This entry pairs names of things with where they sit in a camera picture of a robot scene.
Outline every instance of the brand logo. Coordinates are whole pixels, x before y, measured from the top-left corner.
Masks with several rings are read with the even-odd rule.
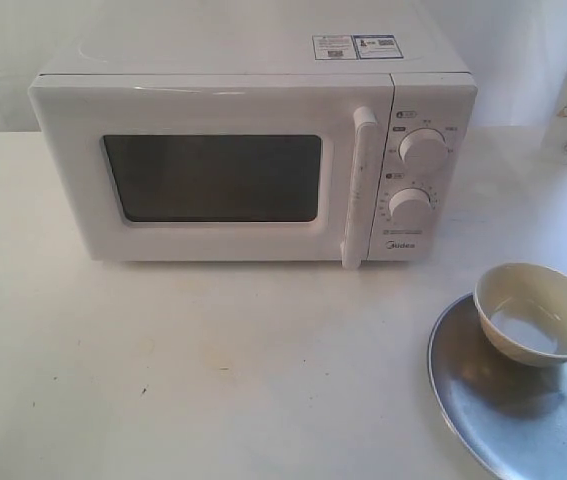
[[[394,250],[395,248],[416,248],[416,244],[408,242],[395,242],[394,240],[390,240],[385,244],[385,247],[388,250]]]

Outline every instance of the white table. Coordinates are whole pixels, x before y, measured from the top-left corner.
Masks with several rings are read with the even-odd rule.
[[[567,167],[468,135],[422,263],[104,264],[40,134],[0,134],[0,479],[488,479],[425,355],[487,267],[567,273]]]

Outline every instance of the microwave door handle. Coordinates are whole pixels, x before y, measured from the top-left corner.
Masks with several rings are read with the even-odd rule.
[[[378,144],[379,124],[374,112],[368,107],[359,107],[354,112],[355,138],[352,180],[350,182],[350,199],[345,224],[345,238],[341,243],[341,259],[343,267],[354,270],[361,265],[364,249],[369,245],[370,227],[366,217],[370,206],[365,201],[373,179],[371,173],[377,174],[378,160],[376,146]]]

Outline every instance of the microwave window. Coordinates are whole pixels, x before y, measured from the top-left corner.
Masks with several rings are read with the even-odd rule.
[[[310,222],[319,198],[315,135],[105,135],[132,222]]]

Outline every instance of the white microwave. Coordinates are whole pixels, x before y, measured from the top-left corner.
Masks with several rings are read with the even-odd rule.
[[[413,0],[106,5],[30,96],[91,256],[414,260],[476,86]]]

